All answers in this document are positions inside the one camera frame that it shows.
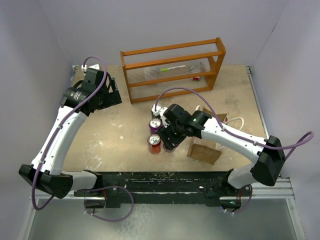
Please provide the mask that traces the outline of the purple soda can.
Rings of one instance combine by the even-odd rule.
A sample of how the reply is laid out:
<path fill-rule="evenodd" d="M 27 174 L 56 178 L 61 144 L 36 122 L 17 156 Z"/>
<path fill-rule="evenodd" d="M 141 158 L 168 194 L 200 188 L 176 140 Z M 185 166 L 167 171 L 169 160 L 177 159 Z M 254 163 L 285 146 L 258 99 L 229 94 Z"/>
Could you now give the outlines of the purple soda can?
<path fill-rule="evenodd" d="M 150 134 L 156 134 L 158 130 L 162 127 L 162 125 L 163 124 L 160 119 L 152 118 L 148 123 Z"/>
<path fill-rule="evenodd" d="M 176 149 L 173 148 L 172 150 L 168 149 L 165 145 L 162 146 L 163 147 L 163 150 L 167 153 L 173 153 Z"/>

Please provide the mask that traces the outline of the black beverage can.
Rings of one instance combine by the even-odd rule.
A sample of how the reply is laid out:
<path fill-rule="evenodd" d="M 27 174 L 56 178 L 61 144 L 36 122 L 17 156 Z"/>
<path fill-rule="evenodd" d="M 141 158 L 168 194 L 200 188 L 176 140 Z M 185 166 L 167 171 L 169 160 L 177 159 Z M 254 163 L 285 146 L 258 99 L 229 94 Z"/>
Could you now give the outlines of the black beverage can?
<path fill-rule="evenodd" d="M 150 112 L 151 112 L 151 117 L 152 118 L 157 118 L 159 116 L 159 111 L 161 109 L 161 105 L 159 104 L 153 104 L 151 107 L 150 107 Z"/>

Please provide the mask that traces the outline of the red soda can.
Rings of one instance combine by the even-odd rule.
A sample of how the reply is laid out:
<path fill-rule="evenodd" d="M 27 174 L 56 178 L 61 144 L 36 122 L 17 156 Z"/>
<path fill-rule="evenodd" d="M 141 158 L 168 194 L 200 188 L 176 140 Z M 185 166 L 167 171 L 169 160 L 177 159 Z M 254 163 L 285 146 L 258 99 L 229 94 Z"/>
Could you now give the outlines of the red soda can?
<path fill-rule="evenodd" d="M 158 154 L 161 152 L 161 138 L 158 134 L 151 134 L 148 139 L 148 150 L 151 154 Z"/>

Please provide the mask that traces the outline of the brown canvas tote bag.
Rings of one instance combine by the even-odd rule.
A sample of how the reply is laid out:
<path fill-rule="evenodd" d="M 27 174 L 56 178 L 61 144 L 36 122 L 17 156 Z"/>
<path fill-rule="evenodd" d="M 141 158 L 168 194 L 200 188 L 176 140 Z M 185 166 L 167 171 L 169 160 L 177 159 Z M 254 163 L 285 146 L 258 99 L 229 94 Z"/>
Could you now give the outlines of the brown canvas tote bag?
<path fill-rule="evenodd" d="M 217 116 L 218 119 L 225 125 L 228 125 L 229 123 L 234 121 L 240 121 L 240 125 L 238 128 L 239 131 L 241 131 L 244 127 L 245 121 L 242 117 L 229 118 L 228 113 L 220 113 Z M 223 154 L 224 148 L 225 147 L 223 145 L 215 141 L 192 137 L 187 156 L 194 160 L 214 165 Z"/>

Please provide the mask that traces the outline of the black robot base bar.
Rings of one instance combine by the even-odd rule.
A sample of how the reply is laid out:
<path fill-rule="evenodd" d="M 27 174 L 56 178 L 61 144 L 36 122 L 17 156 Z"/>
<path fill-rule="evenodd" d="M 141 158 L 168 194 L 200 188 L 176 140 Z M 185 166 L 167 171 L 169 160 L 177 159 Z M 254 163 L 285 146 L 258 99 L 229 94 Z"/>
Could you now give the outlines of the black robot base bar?
<path fill-rule="evenodd" d="M 226 171 L 100 171 L 93 191 L 77 190 L 75 196 L 97 200 L 106 208 L 135 203 L 238 209 L 252 189 L 248 184 L 240 189 L 228 186 L 227 175 Z"/>

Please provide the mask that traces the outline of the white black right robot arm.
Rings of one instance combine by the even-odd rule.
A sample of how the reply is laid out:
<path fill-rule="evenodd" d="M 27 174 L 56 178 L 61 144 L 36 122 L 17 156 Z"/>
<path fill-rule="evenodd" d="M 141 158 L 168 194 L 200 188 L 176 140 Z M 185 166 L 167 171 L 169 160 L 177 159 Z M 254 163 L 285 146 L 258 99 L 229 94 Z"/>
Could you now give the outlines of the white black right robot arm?
<path fill-rule="evenodd" d="M 189 114 L 178 104 L 159 110 L 163 126 L 158 135 L 167 150 L 174 150 L 187 137 L 216 142 L 250 160 L 241 168 L 231 169 L 222 183 L 228 196 L 235 195 L 240 188 L 253 183 L 272 187 L 285 163 L 285 154 L 277 137 L 269 139 L 247 134 L 213 117 L 207 112 L 196 110 Z"/>

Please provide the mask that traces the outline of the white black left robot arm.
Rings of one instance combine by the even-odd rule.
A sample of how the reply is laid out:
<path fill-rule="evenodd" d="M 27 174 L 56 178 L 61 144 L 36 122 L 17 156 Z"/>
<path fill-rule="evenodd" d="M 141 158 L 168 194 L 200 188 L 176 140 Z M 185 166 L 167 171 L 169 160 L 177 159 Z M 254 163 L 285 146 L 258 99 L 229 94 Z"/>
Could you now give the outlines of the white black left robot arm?
<path fill-rule="evenodd" d="M 64 172 L 69 148 L 91 113 L 122 102 L 115 78 L 89 68 L 83 80 L 68 88 L 60 101 L 55 123 L 31 164 L 23 164 L 18 173 L 35 189 L 64 198 L 69 191 L 85 189 L 91 196 L 103 191 L 98 175 L 88 170 Z"/>

